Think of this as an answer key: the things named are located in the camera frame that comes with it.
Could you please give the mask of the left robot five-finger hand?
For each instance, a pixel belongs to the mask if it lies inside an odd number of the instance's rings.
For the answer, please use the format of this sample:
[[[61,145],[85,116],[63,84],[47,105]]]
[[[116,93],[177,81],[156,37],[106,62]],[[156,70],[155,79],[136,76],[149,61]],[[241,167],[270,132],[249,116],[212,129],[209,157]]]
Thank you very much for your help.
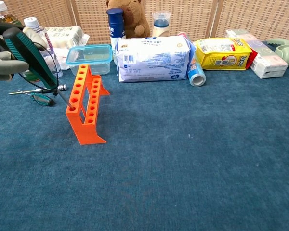
[[[0,36],[5,30],[12,27],[21,29],[40,51],[45,51],[48,47],[47,43],[45,43],[38,33],[22,24],[0,23]],[[4,40],[0,37],[0,81],[11,80],[14,74],[22,73],[28,69],[28,63],[15,59],[13,54],[8,50]]]

